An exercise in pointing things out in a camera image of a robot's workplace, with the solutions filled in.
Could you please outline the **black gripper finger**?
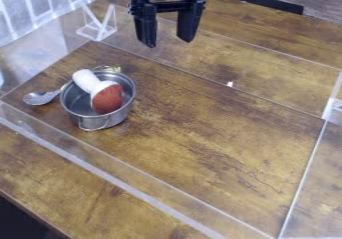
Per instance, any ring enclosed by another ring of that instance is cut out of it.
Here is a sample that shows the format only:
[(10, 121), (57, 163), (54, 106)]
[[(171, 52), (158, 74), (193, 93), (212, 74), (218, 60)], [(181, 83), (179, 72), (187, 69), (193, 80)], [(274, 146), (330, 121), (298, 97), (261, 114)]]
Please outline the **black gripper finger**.
[(186, 42), (195, 38), (201, 17), (203, 13), (205, 2), (198, 0), (178, 12), (177, 36)]
[(157, 46), (157, 7), (153, 4), (143, 4), (134, 16), (137, 36), (139, 41), (154, 48)]

